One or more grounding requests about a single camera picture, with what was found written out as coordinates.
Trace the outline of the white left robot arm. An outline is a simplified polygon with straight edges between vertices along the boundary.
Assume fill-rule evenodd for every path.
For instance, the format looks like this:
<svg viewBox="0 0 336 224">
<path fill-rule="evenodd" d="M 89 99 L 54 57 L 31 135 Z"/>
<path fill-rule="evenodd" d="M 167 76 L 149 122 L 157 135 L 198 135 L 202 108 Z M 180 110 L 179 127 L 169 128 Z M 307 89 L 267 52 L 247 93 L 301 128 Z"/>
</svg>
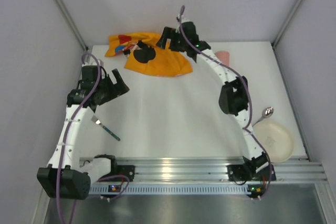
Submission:
<svg viewBox="0 0 336 224">
<path fill-rule="evenodd" d="M 118 69 L 113 83 L 104 67 L 84 66 L 77 87 L 67 95 L 66 117 L 56 149 L 37 172 L 37 179 L 50 198 L 84 200 L 93 183 L 117 174 L 113 155 L 100 154 L 80 166 L 80 153 L 88 125 L 98 106 L 129 91 Z"/>
</svg>

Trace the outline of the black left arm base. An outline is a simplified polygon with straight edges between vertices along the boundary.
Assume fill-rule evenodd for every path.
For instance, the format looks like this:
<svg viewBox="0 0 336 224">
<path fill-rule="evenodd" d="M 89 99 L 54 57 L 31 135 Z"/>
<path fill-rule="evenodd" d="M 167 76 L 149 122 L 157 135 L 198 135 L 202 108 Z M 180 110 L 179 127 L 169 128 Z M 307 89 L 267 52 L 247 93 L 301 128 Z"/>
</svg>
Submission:
<svg viewBox="0 0 336 224">
<path fill-rule="evenodd" d="M 98 182 L 126 182 L 123 177 L 117 177 L 117 175 L 126 176 L 130 182 L 134 180 L 135 166 L 134 165 L 118 165 L 112 172 L 102 176 Z"/>
</svg>

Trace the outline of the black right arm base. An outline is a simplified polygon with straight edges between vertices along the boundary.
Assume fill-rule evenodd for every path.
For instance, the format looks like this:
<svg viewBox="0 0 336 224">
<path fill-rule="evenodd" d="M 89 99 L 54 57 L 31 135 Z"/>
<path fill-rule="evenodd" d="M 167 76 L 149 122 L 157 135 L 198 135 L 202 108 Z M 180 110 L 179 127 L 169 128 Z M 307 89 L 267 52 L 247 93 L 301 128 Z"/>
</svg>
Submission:
<svg viewBox="0 0 336 224">
<path fill-rule="evenodd" d="M 276 174 L 273 165 L 270 165 L 266 155 L 261 155 L 251 160 L 243 157 L 242 164 L 228 165 L 227 172 L 231 182 L 249 182 L 276 180 Z"/>
</svg>

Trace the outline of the orange cartoon mouse placemat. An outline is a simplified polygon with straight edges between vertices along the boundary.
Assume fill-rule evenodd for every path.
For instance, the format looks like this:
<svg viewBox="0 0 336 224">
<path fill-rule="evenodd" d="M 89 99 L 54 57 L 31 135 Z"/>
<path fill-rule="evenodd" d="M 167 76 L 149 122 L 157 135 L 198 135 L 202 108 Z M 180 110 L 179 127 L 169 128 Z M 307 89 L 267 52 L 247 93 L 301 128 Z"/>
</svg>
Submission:
<svg viewBox="0 0 336 224">
<path fill-rule="evenodd" d="M 150 32 L 111 35 L 106 57 L 123 55 L 124 68 L 154 77 L 177 77 L 193 72 L 192 64 L 179 52 L 156 46 L 160 35 Z"/>
</svg>

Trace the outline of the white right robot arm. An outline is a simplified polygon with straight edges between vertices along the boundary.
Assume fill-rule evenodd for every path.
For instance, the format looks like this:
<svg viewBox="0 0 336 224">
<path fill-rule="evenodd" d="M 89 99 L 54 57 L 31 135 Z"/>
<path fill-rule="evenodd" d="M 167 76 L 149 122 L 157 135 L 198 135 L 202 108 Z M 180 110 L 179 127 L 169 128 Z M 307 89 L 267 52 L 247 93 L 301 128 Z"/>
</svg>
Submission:
<svg viewBox="0 0 336 224">
<path fill-rule="evenodd" d="M 256 140 L 251 125 L 253 112 L 247 79 L 220 61 L 211 46 L 199 39 L 196 27 L 191 21 L 183 21 L 178 28 L 164 27 L 156 46 L 184 52 L 197 64 L 210 71 L 221 88 L 218 99 L 221 111 L 230 115 L 243 132 L 241 150 L 244 167 L 252 174 L 266 168 L 269 159 L 266 151 Z"/>
</svg>

